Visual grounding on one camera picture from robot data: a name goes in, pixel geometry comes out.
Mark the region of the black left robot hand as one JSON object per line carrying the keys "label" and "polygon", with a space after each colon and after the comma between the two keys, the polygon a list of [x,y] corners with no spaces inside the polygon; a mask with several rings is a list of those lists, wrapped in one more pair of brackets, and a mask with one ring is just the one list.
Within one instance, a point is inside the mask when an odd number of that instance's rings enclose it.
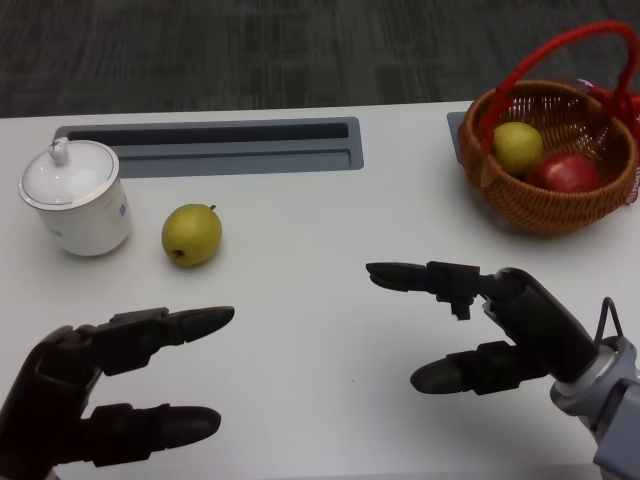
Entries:
{"label": "black left robot hand", "polygon": [[144,368],[160,349],[204,338],[234,314],[231,306],[156,308],[47,335],[27,356],[1,409],[2,478],[53,479],[57,465],[73,462],[143,461],[214,435],[221,416],[207,407],[122,403],[98,407],[90,417],[83,412],[101,376]]}

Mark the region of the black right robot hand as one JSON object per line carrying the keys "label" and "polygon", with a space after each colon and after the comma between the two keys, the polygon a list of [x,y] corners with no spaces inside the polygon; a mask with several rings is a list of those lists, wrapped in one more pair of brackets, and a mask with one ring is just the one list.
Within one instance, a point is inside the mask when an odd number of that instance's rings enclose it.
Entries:
{"label": "black right robot hand", "polygon": [[410,379],[419,392],[478,395],[517,388],[550,375],[570,383],[594,363],[598,349],[578,320],[528,273],[505,268],[484,275],[469,265],[430,261],[426,265],[375,262],[366,269],[385,289],[428,292],[447,303],[458,320],[470,319],[475,298],[509,337],[449,354],[416,370]]}

